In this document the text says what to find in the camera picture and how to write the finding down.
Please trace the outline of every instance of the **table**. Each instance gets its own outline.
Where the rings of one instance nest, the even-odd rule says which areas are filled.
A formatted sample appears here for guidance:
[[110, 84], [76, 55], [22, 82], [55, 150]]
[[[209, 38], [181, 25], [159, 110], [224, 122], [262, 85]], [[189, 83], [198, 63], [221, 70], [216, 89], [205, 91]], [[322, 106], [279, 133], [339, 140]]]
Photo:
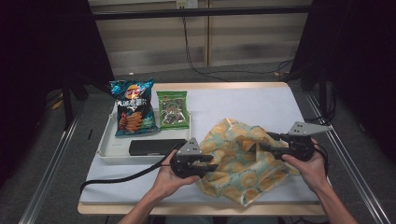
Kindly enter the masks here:
[[[268, 131], [285, 133], [295, 121], [304, 121], [286, 83], [168, 83], [155, 84], [152, 104], [158, 104], [155, 91], [187, 91], [187, 107], [192, 113], [191, 134], [201, 142], [205, 134], [226, 117], [249, 125], [260, 125]], [[108, 165], [98, 155], [92, 161], [87, 179], [131, 175], [149, 167], [145, 165]], [[134, 180], [134, 183], [87, 186], [81, 194], [78, 211], [85, 215], [126, 214], [149, 189], [156, 172]], [[300, 176], [285, 181], [263, 194], [252, 205], [243, 207], [224, 198], [211, 198], [195, 185], [185, 186], [164, 199], [152, 215], [204, 216], [321, 216], [324, 212]]]

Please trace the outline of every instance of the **wall outlet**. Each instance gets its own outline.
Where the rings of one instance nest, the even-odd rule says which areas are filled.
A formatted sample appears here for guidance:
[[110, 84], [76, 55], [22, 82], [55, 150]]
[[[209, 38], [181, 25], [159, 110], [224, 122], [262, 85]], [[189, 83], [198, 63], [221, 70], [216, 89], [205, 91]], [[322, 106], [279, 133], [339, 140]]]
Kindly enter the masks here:
[[187, 0], [187, 8], [198, 8], [198, 0]]
[[176, 9], [187, 8], [187, 0], [176, 0]]

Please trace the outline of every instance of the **metal rail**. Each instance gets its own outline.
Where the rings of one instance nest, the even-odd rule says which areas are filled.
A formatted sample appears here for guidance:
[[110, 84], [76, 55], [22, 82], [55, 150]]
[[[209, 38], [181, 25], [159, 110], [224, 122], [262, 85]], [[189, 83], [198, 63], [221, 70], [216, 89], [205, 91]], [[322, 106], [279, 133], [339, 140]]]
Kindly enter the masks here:
[[312, 8], [311, 6], [189, 8], [189, 9], [163, 9], [163, 10], [149, 10], [149, 11], [93, 12], [92, 15], [93, 18], [97, 21], [107, 21], [107, 20], [170, 18], [170, 17], [308, 13], [310, 12], [311, 8]]
[[[306, 94], [309, 104], [311, 104], [315, 114], [321, 118], [321, 113], [319, 109], [319, 102], [318, 99], [312, 94], [312, 92], [308, 92]], [[358, 167], [356, 166], [355, 162], [350, 157], [346, 147], [342, 143], [340, 137], [335, 132], [333, 126], [332, 131], [327, 132], [327, 135], [332, 142], [332, 145], [335, 148], [338, 157], [340, 158], [341, 162], [346, 167], [346, 171], [348, 172], [352, 182], [354, 183], [356, 189], [358, 190], [361, 198], [363, 199], [364, 203], [366, 204], [367, 208], [369, 209], [370, 213], [372, 214], [375, 223], [378, 224], [390, 224], [390, 220], [387, 217], [382, 205], [380, 204], [379, 200], [373, 193], [373, 191], [368, 186], [367, 182], [361, 175]]]
[[64, 131], [61, 141], [55, 149], [55, 152], [52, 156], [51, 161], [49, 162], [49, 166], [47, 167], [46, 172], [44, 173], [40, 181], [40, 184], [38, 185], [34, 195], [32, 196], [32, 199], [30, 200], [23, 212], [23, 215], [19, 222], [20, 224], [35, 223], [35, 219], [37, 218], [38, 213], [40, 212], [40, 208], [50, 190], [50, 184], [52, 182], [52, 179], [55, 177], [64, 153], [67, 150], [70, 139], [72, 138], [74, 130], [77, 127], [77, 123], [82, 114], [85, 102], [77, 102], [77, 104], [77, 114], [73, 119], [72, 123], [70, 124], [69, 128]]

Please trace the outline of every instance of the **snack bag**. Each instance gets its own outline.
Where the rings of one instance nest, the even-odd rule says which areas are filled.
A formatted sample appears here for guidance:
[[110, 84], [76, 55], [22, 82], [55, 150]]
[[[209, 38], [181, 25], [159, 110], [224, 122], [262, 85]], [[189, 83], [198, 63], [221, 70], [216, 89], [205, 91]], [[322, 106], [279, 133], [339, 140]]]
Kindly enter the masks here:
[[186, 91], [157, 91], [160, 107], [160, 126], [166, 129], [189, 128]]
[[158, 131], [151, 106], [154, 80], [111, 81], [111, 93], [116, 99], [118, 128], [116, 136]]

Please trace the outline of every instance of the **table edge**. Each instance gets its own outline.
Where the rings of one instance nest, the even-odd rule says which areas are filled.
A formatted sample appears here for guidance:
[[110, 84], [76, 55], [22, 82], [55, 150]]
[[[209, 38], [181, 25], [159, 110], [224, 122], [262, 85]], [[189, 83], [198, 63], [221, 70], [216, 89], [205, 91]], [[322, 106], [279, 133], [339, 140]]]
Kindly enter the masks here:
[[[125, 215], [133, 204], [78, 203], [82, 215]], [[315, 203], [262, 203], [243, 207], [238, 204], [159, 203], [151, 211], [155, 216], [325, 216], [319, 202]]]
[[197, 89], [244, 89], [244, 88], [280, 88], [288, 87], [285, 82], [196, 82], [196, 83], [155, 83], [155, 91], [161, 90], [197, 90]]

